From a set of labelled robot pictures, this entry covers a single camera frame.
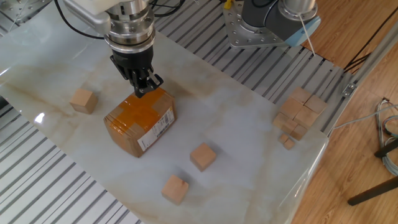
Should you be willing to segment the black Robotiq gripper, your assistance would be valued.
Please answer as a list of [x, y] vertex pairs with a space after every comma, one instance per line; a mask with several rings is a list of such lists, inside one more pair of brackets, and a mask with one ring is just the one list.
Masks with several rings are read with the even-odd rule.
[[164, 80], [153, 73], [153, 46], [133, 54], [124, 54], [115, 50], [112, 52], [111, 61], [125, 80], [131, 80], [134, 93], [138, 98], [142, 98], [145, 93], [154, 91], [163, 84]]

